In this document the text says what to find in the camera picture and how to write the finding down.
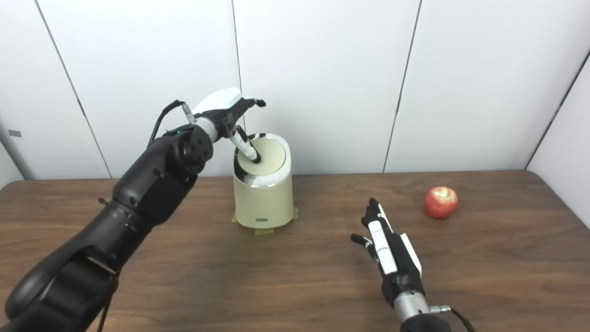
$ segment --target connector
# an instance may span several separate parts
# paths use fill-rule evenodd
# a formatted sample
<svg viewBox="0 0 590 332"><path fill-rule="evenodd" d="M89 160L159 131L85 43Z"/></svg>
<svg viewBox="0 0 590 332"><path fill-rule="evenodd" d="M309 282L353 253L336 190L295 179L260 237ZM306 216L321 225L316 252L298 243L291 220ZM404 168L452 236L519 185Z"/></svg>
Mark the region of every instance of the connector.
<svg viewBox="0 0 590 332"><path fill-rule="evenodd" d="M451 311L451 307L448 305L431 305L429 309L431 314L442 314Z"/></svg>

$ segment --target white wall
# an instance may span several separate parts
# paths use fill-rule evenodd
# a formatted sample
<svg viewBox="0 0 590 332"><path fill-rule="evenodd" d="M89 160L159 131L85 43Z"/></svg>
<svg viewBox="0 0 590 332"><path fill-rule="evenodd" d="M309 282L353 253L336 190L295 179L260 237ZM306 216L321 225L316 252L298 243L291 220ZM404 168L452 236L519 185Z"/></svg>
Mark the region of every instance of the white wall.
<svg viewBox="0 0 590 332"><path fill-rule="evenodd" d="M523 169L590 49L589 12L423 0L385 171Z"/></svg>
<svg viewBox="0 0 590 332"><path fill-rule="evenodd" d="M533 171L590 226L590 65L586 62L531 160Z"/></svg>
<svg viewBox="0 0 590 332"><path fill-rule="evenodd" d="M395 117L419 0L39 3L106 165L35 2L7 0L0 138L31 178L119 177L165 105L240 84L295 173L522 169L590 48L587 1L422 0Z"/></svg>
<svg viewBox="0 0 590 332"><path fill-rule="evenodd" d="M419 0L235 0L248 132L301 174L381 172Z"/></svg>
<svg viewBox="0 0 590 332"><path fill-rule="evenodd" d="M25 175L109 177L35 2L0 2L0 31L0 137Z"/></svg>
<svg viewBox="0 0 590 332"><path fill-rule="evenodd" d="M145 150L166 105L194 108L240 85L231 0L39 3L114 177ZM160 133L183 124L174 110ZM232 158L230 141L217 143L203 174L230 174Z"/></svg>
<svg viewBox="0 0 590 332"><path fill-rule="evenodd" d="M16 180L22 180L21 172L18 171L17 166L0 143L0 190Z"/></svg>

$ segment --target robot finger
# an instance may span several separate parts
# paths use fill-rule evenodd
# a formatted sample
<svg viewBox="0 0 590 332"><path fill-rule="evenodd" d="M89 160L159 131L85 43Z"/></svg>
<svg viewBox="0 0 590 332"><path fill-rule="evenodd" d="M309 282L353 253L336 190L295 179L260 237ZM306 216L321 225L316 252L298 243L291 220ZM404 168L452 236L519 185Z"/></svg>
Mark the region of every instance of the robot finger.
<svg viewBox="0 0 590 332"><path fill-rule="evenodd" d="M373 244L373 241L367 239L366 237L362 236L362 235L358 235L358 234L351 234L350 235L350 240L354 243L358 243L361 246L367 248L369 245Z"/></svg>

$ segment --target black robotic arm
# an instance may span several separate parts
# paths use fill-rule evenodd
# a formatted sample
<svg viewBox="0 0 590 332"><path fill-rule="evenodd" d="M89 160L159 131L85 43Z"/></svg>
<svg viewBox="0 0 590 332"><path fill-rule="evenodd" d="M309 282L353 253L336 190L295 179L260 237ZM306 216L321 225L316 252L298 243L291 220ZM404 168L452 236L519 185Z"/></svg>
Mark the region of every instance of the black robotic arm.
<svg viewBox="0 0 590 332"><path fill-rule="evenodd" d="M167 107L163 115L182 106L191 123L150 139L146 151L115 184L112 200L99 199L105 205L102 211L21 279L6 301L10 322L0 332L86 331L110 303L125 263L191 190L213 157L214 142L230 138L246 156L260 162L236 125L254 105L265 103L244 99L238 89L225 89L203 100L195 108L196 116L182 102Z"/></svg>

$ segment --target yellow tape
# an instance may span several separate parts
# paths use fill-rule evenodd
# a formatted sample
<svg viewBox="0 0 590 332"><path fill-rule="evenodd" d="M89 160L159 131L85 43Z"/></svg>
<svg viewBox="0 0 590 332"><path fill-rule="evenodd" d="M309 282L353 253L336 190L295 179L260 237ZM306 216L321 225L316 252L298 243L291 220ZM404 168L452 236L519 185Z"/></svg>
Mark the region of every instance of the yellow tape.
<svg viewBox="0 0 590 332"><path fill-rule="evenodd" d="M271 229L255 229L254 235L264 235L264 234L272 234L274 233L274 228Z"/></svg>

